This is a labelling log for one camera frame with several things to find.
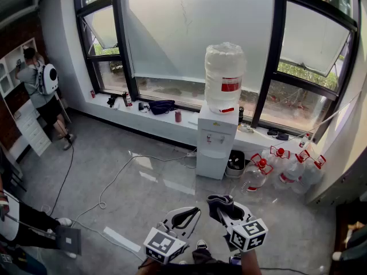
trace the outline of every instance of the black bag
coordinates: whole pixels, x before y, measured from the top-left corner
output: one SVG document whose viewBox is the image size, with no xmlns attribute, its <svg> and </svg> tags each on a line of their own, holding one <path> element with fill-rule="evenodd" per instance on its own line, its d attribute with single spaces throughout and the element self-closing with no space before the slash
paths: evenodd
<svg viewBox="0 0 367 275">
<path fill-rule="evenodd" d="M 174 107 L 173 100 L 164 100 L 149 102 L 149 110 L 151 110 L 154 115 L 159 115 L 176 110 L 176 108 Z"/>
</svg>

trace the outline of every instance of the gray shirt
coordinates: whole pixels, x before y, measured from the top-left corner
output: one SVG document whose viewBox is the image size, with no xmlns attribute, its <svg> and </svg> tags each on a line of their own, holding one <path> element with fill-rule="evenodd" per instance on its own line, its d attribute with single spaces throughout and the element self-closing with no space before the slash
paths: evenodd
<svg viewBox="0 0 367 275">
<path fill-rule="evenodd" d="M 44 64 L 43 59 L 40 58 L 38 60 Z M 25 89 L 27 90 L 30 100 L 35 108 L 46 105 L 54 96 L 54 93 L 43 95 L 38 91 L 38 89 L 34 88 L 36 86 L 37 69 L 33 64 L 19 71 L 17 78 L 24 83 Z"/>
</svg>

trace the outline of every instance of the black shorts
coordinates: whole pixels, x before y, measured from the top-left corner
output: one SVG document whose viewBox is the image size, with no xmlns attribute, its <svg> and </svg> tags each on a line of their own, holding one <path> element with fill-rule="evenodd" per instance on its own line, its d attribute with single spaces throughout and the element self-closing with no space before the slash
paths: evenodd
<svg viewBox="0 0 367 275">
<path fill-rule="evenodd" d="M 54 124 L 57 121 L 57 115 L 61 113 L 61 106 L 56 100 L 56 97 L 53 96 L 52 99 L 42 107 L 37 108 L 42 118 L 46 121 L 47 124 Z"/>
</svg>

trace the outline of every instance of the brick wall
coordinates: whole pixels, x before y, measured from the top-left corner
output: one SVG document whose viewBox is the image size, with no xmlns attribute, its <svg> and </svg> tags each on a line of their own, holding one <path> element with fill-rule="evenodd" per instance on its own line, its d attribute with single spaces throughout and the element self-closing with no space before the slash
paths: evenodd
<svg viewBox="0 0 367 275">
<path fill-rule="evenodd" d="M 37 12 L 30 13 L 5 26 L 0 30 L 0 38 L 2 41 L 0 45 L 0 58 L 7 55 L 25 41 L 34 38 L 39 54 L 44 57 L 46 63 L 49 62 L 46 56 L 46 46 L 42 35 L 41 20 Z M 6 96 L 6 103 L 12 113 L 14 113 L 22 107 L 28 99 L 28 93 L 24 85 L 21 84 Z M 4 99 L 0 96 L 0 142 L 9 150 L 20 136 L 21 133 L 6 108 Z"/>
</svg>

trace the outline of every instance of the white water dispenser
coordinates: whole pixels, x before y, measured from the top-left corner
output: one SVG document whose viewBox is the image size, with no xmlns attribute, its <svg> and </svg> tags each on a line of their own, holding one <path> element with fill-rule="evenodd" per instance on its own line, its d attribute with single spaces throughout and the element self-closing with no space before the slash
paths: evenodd
<svg viewBox="0 0 367 275">
<path fill-rule="evenodd" d="M 204 101 L 198 117 L 196 174 L 222 179 L 235 140 L 239 105 L 233 112 L 218 114 Z"/>
</svg>

